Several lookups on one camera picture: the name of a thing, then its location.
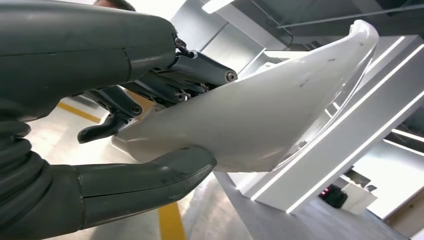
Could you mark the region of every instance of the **white plastic panel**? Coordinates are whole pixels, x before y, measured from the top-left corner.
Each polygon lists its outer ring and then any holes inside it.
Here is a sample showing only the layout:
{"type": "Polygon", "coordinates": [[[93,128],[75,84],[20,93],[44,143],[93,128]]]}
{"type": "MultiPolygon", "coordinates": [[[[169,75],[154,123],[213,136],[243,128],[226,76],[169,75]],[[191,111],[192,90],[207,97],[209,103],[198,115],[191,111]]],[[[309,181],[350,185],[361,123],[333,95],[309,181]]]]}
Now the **white plastic panel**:
{"type": "Polygon", "coordinates": [[[357,20],[347,37],[152,114],[113,143],[140,162],[197,145],[218,171],[269,172],[345,86],[358,85],[378,39],[357,20]]]}

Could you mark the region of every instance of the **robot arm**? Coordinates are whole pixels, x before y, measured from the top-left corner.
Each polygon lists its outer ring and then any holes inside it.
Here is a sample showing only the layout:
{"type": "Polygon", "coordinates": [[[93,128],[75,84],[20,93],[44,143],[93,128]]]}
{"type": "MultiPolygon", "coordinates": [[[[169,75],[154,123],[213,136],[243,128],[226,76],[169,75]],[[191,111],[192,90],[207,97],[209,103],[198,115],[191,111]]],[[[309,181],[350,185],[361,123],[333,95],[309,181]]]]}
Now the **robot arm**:
{"type": "MultiPolygon", "coordinates": [[[[212,171],[215,158],[195,146],[144,164],[70,166],[50,165],[23,139],[30,132],[24,122],[47,116],[67,96],[90,91],[111,111],[103,126],[80,133],[80,142],[89,142],[114,134],[122,120],[142,111],[131,99],[113,100],[122,95],[116,85],[141,79],[132,87],[142,93],[157,84],[151,79],[166,83],[181,75],[203,84],[196,76],[202,69],[188,68],[182,58],[208,59],[187,54],[171,23],[50,0],[0,0],[0,20],[0,239],[50,238],[143,213],[181,199],[212,171]]],[[[223,83],[234,80],[234,71],[210,66],[221,69],[223,83]]]]}

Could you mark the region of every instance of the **led light strip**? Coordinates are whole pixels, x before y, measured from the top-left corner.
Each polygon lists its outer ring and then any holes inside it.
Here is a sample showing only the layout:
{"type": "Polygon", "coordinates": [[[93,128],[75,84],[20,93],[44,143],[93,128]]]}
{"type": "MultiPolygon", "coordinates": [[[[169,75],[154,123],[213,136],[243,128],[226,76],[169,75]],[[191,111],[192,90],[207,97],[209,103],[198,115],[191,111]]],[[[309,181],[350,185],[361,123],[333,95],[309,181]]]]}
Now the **led light strip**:
{"type": "Polygon", "coordinates": [[[207,12],[208,14],[211,14],[222,9],[232,1],[234,0],[210,0],[205,5],[203,5],[201,9],[203,9],[203,11],[207,12]]]}
{"type": "MultiPolygon", "coordinates": [[[[283,174],[289,171],[303,156],[305,156],[313,147],[315,147],[323,138],[325,138],[329,133],[331,133],[343,120],[345,120],[353,111],[355,111],[360,105],[362,105],[365,100],[367,100],[377,89],[379,89],[385,82],[387,82],[400,68],[402,68],[415,54],[417,54],[422,48],[424,44],[420,45],[417,49],[415,49],[408,57],[406,57],[399,65],[397,65],[391,72],[389,72],[380,82],[378,82],[369,92],[367,92],[360,100],[358,100],[350,109],[348,109],[339,119],[337,119],[332,125],[328,127],[328,129],[323,132],[318,138],[312,142],[307,149],[301,152],[297,158],[293,159],[285,168],[283,168],[279,173],[277,173],[269,182],[267,182],[259,191],[257,191],[250,199],[252,201],[256,200],[263,192],[265,192],[275,181],[277,181],[283,174]]],[[[294,205],[300,204],[303,199],[306,199],[308,196],[308,191],[304,196],[302,196],[294,205]]]]}
{"type": "Polygon", "coordinates": [[[420,136],[410,134],[410,133],[407,133],[407,132],[404,132],[404,131],[401,131],[401,130],[397,130],[397,129],[392,129],[391,131],[395,134],[399,134],[399,135],[402,135],[402,136],[405,136],[405,137],[408,137],[408,138],[411,138],[411,139],[414,139],[414,140],[417,140],[417,141],[424,143],[424,137],[420,137],[420,136]]]}
{"type": "MultiPolygon", "coordinates": [[[[387,80],[393,76],[401,67],[403,67],[415,54],[417,54],[422,48],[424,48],[424,44],[421,44],[417,49],[415,49],[408,57],[406,57],[399,65],[397,65],[386,77],[383,78],[377,85],[373,87],[368,93],[374,93],[381,85],[383,85],[387,80]]],[[[361,98],[362,101],[365,97],[368,98],[371,94],[366,94],[361,98]]],[[[315,186],[313,186],[305,195],[303,195],[299,200],[297,200],[292,206],[290,206],[286,213],[291,213],[294,209],[296,209],[303,201],[305,201],[309,196],[311,196],[315,191],[322,187],[322,185],[328,181],[334,174],[336,174],[341,168],[343,168],[348,162],[350,162],[358,153],[360,153],[364,148],[366,148],[372,141],[374,141],[379,135],[381,135],[390,125],[392,125],[402,114],[404,114],[410,107],[412,107],[418,100],[420,100],[424,96],[424,91],[422,91],[418,96],[416,96],[411,102],[409,102],[404,108],[402,108],[396,115],[394,115],[388,122],[386,122],[378,131],[376,131],[370,138],[368,138],[361,146],[359,146],[354,152],[352,152],[345,160],[343,160],[337,167],[335,167],[327,176],[321,179],[315,186]]],[[[361,103],[355,104],[352,109],[355,110],[359,107],[364,101],[361,103]]]]}
{"type": "Polygon", "coordinates": [[[397,143],[395,143],[395,142],[392,142],[392,141],[389,141],[389,140],[386,140],[386,139],[383,139],[383,141],[384,141],[384,142],[386,142],[386,143],[388,143],[388,144],[391,144],[391,145],[393,145],[393,146],[396,146],[396,147],[398,147],[398,148],[404,149],[404,150],[406,150],[406,151],[409,151],[409,152],[411,152],[411,153],[418,154],[418,155],[420,155],[420,156],[423,156],[423,157],[424,157],[424,153],[422,153],[422,152],[420,152],[420,151],[417,151],[417,150],[411,149],[411,148],[409,148],[409,147],[406,147],[406,146],[403,146],[403,145],[397,144],[397,143]]]}
{"type": "Polygon", "coordinates": [[[325,109],[325,110],[324,110],[324,112],[325,112],[325,113],[326,113],[326,114],[327,114],[330,118],[332,118],[332,117],[333,117],[327,109],[325,109]]]}
{"type": "Polygon", "coordinates": [[[340,106],[336,102],[333,102],[332,105],[335,107],[335,109],[337,109],[337,110],[340,109],[340,106]]]}
{"type": "Polygon", "coordinates": [[[365,74],[367,74],[369,71],[371,71],[383,58],[385,58],[393,49],[396,48],[397,45],[399,45],[403,40],[405,39],[404,36],[399,37],[398,40],[396,40],[389,48],[386,49],[375,61],[369,65],[366,70],[365,74]]]}

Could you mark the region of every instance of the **black cable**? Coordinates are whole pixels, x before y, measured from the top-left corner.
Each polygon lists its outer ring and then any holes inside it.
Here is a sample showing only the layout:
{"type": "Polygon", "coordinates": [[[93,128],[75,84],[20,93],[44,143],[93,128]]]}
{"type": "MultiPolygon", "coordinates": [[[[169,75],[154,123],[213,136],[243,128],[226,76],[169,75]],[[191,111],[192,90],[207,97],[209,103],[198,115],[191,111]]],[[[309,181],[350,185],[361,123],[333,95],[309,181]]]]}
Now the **black cable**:
{"type": "Polygon", "coordinates": [[[286,51],[287,49],[290,48],[290,46],[292,46],[293,39],[295,39],[295,37],[287,29],[285,29],[285,28],[283,28],[283,29],[285,30],[286,33],[288,33],[291,36],[291,40],[290,40],[289,44],[283,49],[283,51],[286,51]]]}
{"type": "MultiPolygon", "coordinates": [[[[275,25],[271,25],[271,24],[269,24],[269,22],[265,21],[266,25],[268,25],[270,27],[280,26],[280,23],[271,14],[269,14],[265,9],[263,9],[261,6],[259,6],[258,3],[256,3],[254,0],[250,0],[250,1],[253,3],[253,5],[255,5],[261,12],[263,12],[266,15],[267,20],[271,20],[272,22],[275,23],[275,25]]],[[[283,51],[285,51],[285,50],[290,48],[295,37],[287,29],[285,29],[285,28],[281,28],[281,29],[283,29],[287,34],[289,34],[291,36],[290,43],[283,49],[283,51]]]]}

